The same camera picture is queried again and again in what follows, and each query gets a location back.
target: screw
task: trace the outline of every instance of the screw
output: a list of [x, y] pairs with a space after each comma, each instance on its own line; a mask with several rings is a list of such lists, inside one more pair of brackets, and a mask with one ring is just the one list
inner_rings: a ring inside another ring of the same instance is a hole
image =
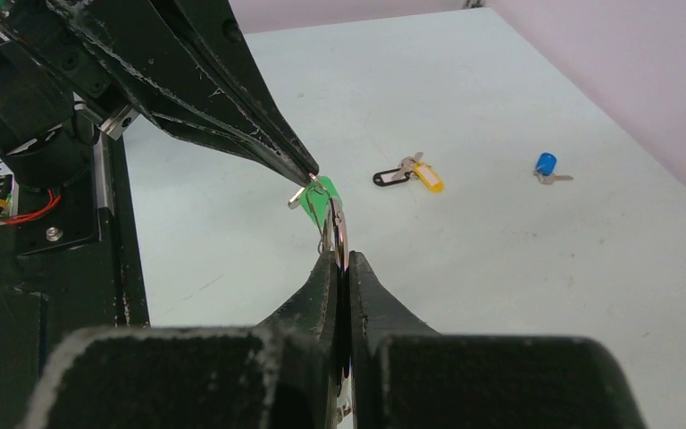
[[64, 235], [64, 232], [55, 226], [46, 230], [46, 240], [49, 241], [59, 241], [62, 235]]

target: table surface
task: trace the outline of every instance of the table surface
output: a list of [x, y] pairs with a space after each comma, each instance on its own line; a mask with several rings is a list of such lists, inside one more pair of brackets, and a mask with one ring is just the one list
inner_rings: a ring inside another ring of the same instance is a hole
[[[651, 427], [686, 427], [686, 189], [495, 13], [248, 42], [405, 305], [440, 332], [592, 337]], [[304, 282], [319, 237], [295, 185], [144, 121], [127, 147], [154, 325], [255, 324]], [[371, 183], [417, 151], [444, 192]], [[538, 184], [544, 151], [574, 181]]]

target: wall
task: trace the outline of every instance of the wall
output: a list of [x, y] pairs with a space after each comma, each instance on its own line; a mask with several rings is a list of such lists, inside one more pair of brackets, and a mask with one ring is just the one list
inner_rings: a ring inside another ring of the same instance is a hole
[[231, 0], [246, 33], [461, 9], [465, 0]]
[[489, 5], [686, 186], [686, 1]]

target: black key tag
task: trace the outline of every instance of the black key tag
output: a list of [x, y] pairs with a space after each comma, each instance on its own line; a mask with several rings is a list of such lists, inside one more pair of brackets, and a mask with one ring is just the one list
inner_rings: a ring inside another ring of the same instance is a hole
[[400, 179], [393, 180], [393, 176], [396, 175], [397, 172], [399, 172], [401, 169], [400, 168], [394, 168], [393, 170], [386, 170], [384, 172], [376, 172], [372, 176], [372, 182], [377, 185], [377, 186], [390, 186], [390, 185], [397, 185], [399, 183], [404, 183], [406, 181], [409, 181], [412, 178], [412, 173], [413, 172], [406, 172], [406, 175]]

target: yellow key tag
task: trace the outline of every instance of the yellow key tag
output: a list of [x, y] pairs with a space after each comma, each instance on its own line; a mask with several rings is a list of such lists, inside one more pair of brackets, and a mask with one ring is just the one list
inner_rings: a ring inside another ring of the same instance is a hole
[[427, 189], [432, 192], [441, 192], [443, 190], [443, 181], [429, 165], [425, 163], [416, 163], [414, 165], [414, 172]]

